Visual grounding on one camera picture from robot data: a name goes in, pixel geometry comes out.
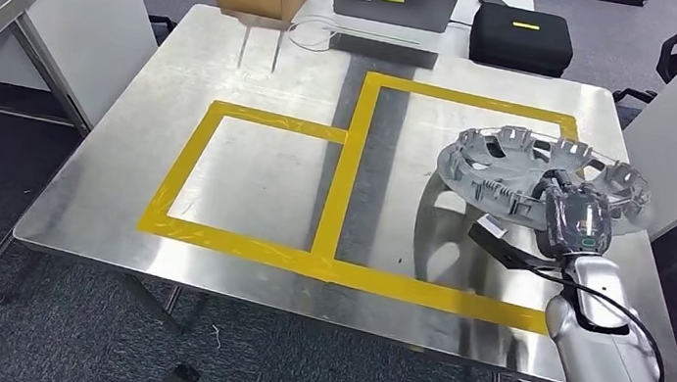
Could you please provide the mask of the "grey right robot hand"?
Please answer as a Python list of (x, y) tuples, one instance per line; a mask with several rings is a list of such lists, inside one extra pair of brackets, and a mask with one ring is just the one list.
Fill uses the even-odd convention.
[(573, 254), (603, 255), (612, 239), (607, 198), (590, 182), (573, 183), (568, 171), (546, 170), (531, 198), (544, 204), (544, 230), (536, 232), (543, 255), (557, 259)]

